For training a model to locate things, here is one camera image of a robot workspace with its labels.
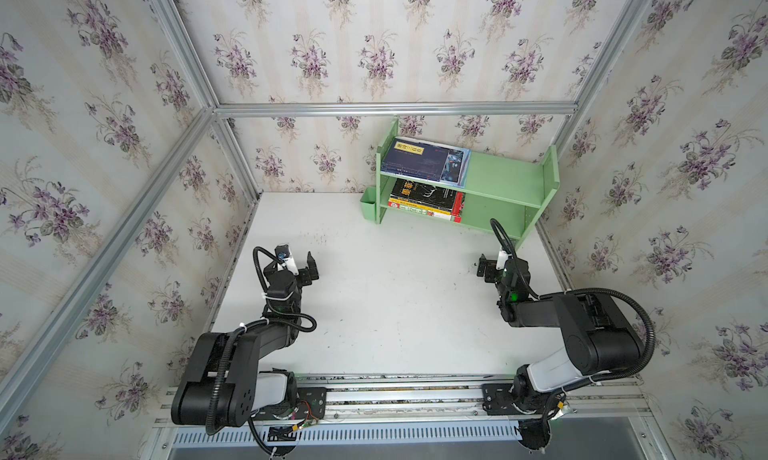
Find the metal floor panel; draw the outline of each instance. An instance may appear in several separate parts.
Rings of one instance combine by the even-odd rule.
[[[269,426],[256,427],[268,446],[349,446],[430,442],[492,442],[519,440],[516,420],[451,422],[399,422],[368,424],[321,424],[299,430],[294,442],[271,442]],[[226,428],[215,436],[205,434],[205,428],[180,428],[174,448],[251,446],[256,441],[248,426]]]

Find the wall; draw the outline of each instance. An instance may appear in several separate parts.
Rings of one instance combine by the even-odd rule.
[[[145,0],[0,0],[0,375],[196,115]],[[204,328],[247,205],[206,137],[0,458],[135,458]]]
[[[563,115],[400,117],[400,134],[538,161]],[[361,193],[392,117],[238,118],[230,124],[266,191]]]
[[[625,0],[175,0],[223,103],[575,98]]]
[[[653,0],[546,219],[576,287],[626,292],[656,322],[642,389],[681,459],[768,448],[767,15]]]
[[[24,408],[0,458],[139,457],[156,414],[150,409],[184,372],[246,228],[248,205],[233,179],[216,140],[204,138]]]
[[[143,0],[0,0],[0,377],[199,105]]]

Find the green bookshelf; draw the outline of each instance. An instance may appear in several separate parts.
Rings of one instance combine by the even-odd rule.
[[[382,172],[381,164],[382,156],[389,151],[397,132],[398,120],[395,119],[376,149],[375,222],[380,224],[387,210],[417,215],[426,219],[425,221],[447,222],[388,205],[389,195],[400,175]],[[428,180],[419,181],[445,186]],[[559,187],[558,156],[554,146],[547,149],[540,164],[473,151],[464,188],[453,188],[465,194],[462,222],[447,223],[490,232],[490,219],[495,218],[502,223],[507,234],[520,244],[531,233]]]

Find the cable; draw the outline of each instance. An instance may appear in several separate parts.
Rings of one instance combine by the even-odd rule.
[[[528,282],[525,281],[525,277],[523,277],[522,273],[520,272],[520,267],[518,266],[518,256],[514,251],[514,244],[512,243],[512,240],[510,240],[509,235],[507,235],[507,232],[504,231],[504,227],[498,222],[498,220],[491,218],[491,229],[493,230],[494,235],[496,235],[496,240],[502,244],[504,251],[506,251],[507,254],[512,255],[512,258],[514,259],[514,269],[518,274],[518,278],[525,286],[525,289],[528,291],[528,293],[531,294],[533,298],[538,299],[539,295],[537,295],[536,292],[533,292],[533,289],[528,284]],[[549,419],[558,414],[557,408],[554,410],[554,412],[552,412],[552,409],[557,405],[556,401],[558,400],[558,396],[561,395],[560,392],[562,392],[561,400],[564,401],[566,397],[565,393],[571,390],[575,390],[576,388],[581,388],[583,386],[587,386],[595,382],[601,382],[603,380],[615,380],[617,378],[626,378],[629,376],[637,375],[648,364],[650,358],[654,355],[654,348],[656,347],[656,331],[654,330],[653,322],[648,316],[648,312],[646,312],[645,309],[629,295],[625,295],[624,293],[616,290],[599,287],[571,290],[569,293],[575,296],[588,295],[591,293],[610,295],[613,298],[618,298],[619,300],[627,303],[632,308],[632,310],[638,314],[640,320],[643,322],[643,327],[645,328],[645,342],[643,352],[640,354],[640,358],[638,359],[637,363],[635,363],[630,368],[619,370],[618,372],[591,375],[587,378],[582,378],[581,380],[577,380],[576,382],[563,386],[556,392],[552,392],[550,396],[547,397],[547,401],[544,403],[544,411],[542,412],[542,428],[548,435],[550,433]]]
[[[265,454],[269,455],[270,458],[272,458],[274,455],[277,455],[277,456],[280,456],[280,457],[284,457],[284,456],[288,455],[289,453],[291,453],[293,451],[293,449],[295,448],[295,446],[274,447],[274,449],[275,449],[274,451],[270,450],[270,448],[268,446],[266,446],[266,444],[264,443],[264,440],[261,439],[261,435],[259,435],[259,433],[256,431],[256,426],[254,425],[254,418],[253,417],[248,417],[248,428],[250,428],[250,434],[252,436],[254,436],[254,440],[256,440],[256,444],[258,444],[259,448],[261,448],[261,450]]]
[[[533,298],[538,300],[538,295],[536,292],[533,292],[533,289],[525,280],[523,274],[520,272],[520,267],[518,266],[518,254],[514,251],[514,244],[512,243],[512,240],[509,239],[509,235],[507,235],[507,232],[504,231],[504,227],[495,218],[491,218],[491,230],[493,230],[494,235],[496,235],[496,240],[502,244],[504,251],[507,252],[507,254],[512,255],[512,258],[514,259],[514,271],[518,274],[518,278],[525,286],[525,289],[528,291],[528,293],[531,294]]]
[[[259,264],[259,253],[262,253],[264,255],[267,255],[269,258],[274,260],[275,262],[283,263],[282,260],[278,259],[276,256],[274,256],[272,253],[270,253],[266,248],[263,248],[262,246],[257,246],[254,248],[254,267],[256,268],[256,274],[259,276],[259,283],[261,283],[261,289],[266,294],[267,290],[269,289],[269,286],[266,284],[266,280],[264,279],[264,272],[261,269],[261,264]],[[299,330],[300,332],[314,332],[317,328],[317,321],[306,313],[290,313],[290,312],[279,312],[277,309],[275,309],[274,305],[272,305],[272,301],[269,298],[265,298],[264,301],[266,301],[267,308],[270,309],[271,312],[273,312],[275,315],[282,316],[283,318],[293,318],[293,319],[307,319],[310,321],[312,326],[306,327],[302,326],[301,324],[288,322],[283,323],[283,325],[288,325],[291,328],[294,328],[296,330]]]

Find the wires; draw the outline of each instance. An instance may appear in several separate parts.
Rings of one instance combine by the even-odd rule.
[[[518,278],[525,286],[525,289],[528,291],[528,293],[531,294],[533,298],[538,300],[538,295],[536,292],[533,292],[533,289],[528,284],[528,282],[525,280],[525,277],[523,277],[523,274],[520,272],[520,267],[518,266],[518,254],[514,251],[514,244],[512,243],[512,240],[510,240],[509,235],[507,235],[507,232],[504,231],[504,227],[496,220],[495,218],[491,218],[491,230],[493,230],[494,235],[496,235],[496,240],[500,244],[502,244],[502,248],[507,254],[512,255],[512,258],[514,260],[514,271],[518,274]]]

